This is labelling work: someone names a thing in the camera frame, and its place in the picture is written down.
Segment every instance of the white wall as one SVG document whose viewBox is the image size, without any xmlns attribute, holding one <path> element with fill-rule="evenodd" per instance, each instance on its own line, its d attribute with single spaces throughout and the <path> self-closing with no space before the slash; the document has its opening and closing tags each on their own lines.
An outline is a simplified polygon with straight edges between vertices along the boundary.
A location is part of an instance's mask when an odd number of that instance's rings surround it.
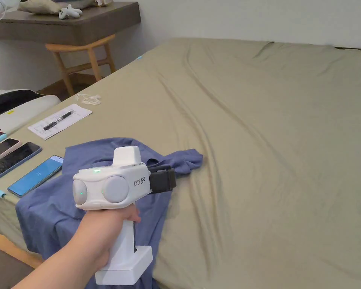
<svg viewBox="0 0 361 289">
<path fill-rule="evenodd" d="M 112 44 L 118 67 L 171 37 L 361 47 L 361 0 L 139 0 L 139 5 L 142 24 L 121 32 Z M 85 53 L 65 56 L 67 65 L 84 61 Z M 45 69 L 37 69 L 39 63 Z M 37 90 L 59 78 L 42 44 L 0 41 L 0 87 Z"/>
</svg>

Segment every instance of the black smartphone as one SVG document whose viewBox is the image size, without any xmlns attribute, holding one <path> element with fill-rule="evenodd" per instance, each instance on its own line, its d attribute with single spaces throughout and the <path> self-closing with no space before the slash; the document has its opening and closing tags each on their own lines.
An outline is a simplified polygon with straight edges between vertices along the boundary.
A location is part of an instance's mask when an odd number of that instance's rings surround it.
<svg viewBox="0 0 361 289">
<path fill-rule="evenodd" d="M 8 138 L 0 143 L 0 159 L 21 146 L 21 142 Z"/>
<path fill-rule="evenodd" d="M 21 165 L 23 162 L 29 160 L 41 151 L 41 147 L 34 143 L 26 143 L 18 149 L 9 153 L 0 159 L 0 178 L 13 170 L 15 167 Z"/>
</svg>

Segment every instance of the paper sheet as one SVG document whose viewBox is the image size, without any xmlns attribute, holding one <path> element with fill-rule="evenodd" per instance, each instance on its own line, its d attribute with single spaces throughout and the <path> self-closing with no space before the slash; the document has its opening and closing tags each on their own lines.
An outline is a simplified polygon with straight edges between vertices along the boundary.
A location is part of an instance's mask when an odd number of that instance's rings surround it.
<svg viewBox="0 0 361 289">
<path fill-rule="evenodd" d="M 69 111 L 74 111 L 70 116 L 63 119 L 61 122 L 57 123 L 53 128 L 50 128 L 49 130 L 44 130 L 43 128 L 50 123 L 54 122 L 56 119 L 61 117 L 62 115 L 65 115 Z M 85 108 L 81 108 L 80 106 L 76 105 L 75 103 L 73 105 L 70 105 L 66 107 L 65 109 L 58 111 L 51 116 L 41 120 L 40 122 L 29 126 L 28 129 L 32 131 L 33 133 L 36 133 L 39 137 L 41 137 L 43 140 L 49 139 L 51 136 L 55 135 L 58 132 L 61 132 L 62 130 L 66 129 L 67 127 L 73 125 L 74 123 L 80 121 L 80 119 L 86 117 L 87 115 L 91 114 L 92 111 L 87 110 Z"/>
</svg>

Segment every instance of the black clamp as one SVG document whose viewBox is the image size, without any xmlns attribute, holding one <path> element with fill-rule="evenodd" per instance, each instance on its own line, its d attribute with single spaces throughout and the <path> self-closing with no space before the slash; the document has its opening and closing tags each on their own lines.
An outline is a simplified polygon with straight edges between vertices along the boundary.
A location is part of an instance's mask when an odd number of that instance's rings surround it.
<svg viewBox="0 0 361 289">
<path fill-rule="evenodd" d="M 149 167 L 150 174 L 150 194 L 171 191 L 177 186 L 175 171 L 170 165 Z"/>
</svg>

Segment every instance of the fingers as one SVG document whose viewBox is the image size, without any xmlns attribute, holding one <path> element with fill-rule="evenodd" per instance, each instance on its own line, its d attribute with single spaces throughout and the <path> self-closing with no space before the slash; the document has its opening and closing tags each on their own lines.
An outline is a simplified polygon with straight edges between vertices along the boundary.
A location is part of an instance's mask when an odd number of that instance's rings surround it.
<svg viewBox="0 0 361 289">
<path fill-rule="evenodd" d="M 126 208 L 119 210 L 123 220 L 140 222 L 141 218 L 139 217 L 139 210 L 134 204 L 129 205 Z"/>
</svg>

